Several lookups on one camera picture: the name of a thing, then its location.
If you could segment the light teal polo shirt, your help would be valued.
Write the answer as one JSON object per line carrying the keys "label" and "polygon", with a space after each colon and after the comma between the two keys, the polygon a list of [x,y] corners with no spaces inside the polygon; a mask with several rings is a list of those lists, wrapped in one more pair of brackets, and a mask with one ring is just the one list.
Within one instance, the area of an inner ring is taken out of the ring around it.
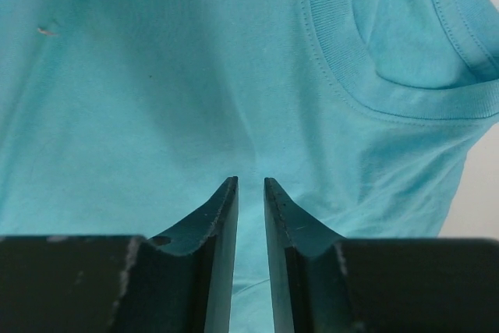
{"label": "light teal polo shirt", "polygon": [[435,237],[498,120],[490,0],[1,0],[1,232],[153,236],[239,177],[230,329],[271,332],[265,178]]}

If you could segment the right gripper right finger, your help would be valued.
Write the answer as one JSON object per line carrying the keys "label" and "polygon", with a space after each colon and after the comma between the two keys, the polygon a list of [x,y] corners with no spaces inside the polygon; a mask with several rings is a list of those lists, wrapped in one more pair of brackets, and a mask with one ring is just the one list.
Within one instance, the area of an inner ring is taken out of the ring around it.
{"label": "right gripper right finger", "polygon": [[495,332],[492,239],[347,239],[272,178],[264,215],[277,332]]}

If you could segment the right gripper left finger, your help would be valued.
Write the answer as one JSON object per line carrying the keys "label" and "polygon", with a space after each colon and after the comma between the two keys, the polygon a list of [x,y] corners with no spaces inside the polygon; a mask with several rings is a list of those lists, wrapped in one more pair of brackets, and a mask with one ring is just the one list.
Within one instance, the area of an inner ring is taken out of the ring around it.
{"label": "right gripper left finger", "polygon": [[238,180],[160,234],[4,236],[4,332],[226,332]]}

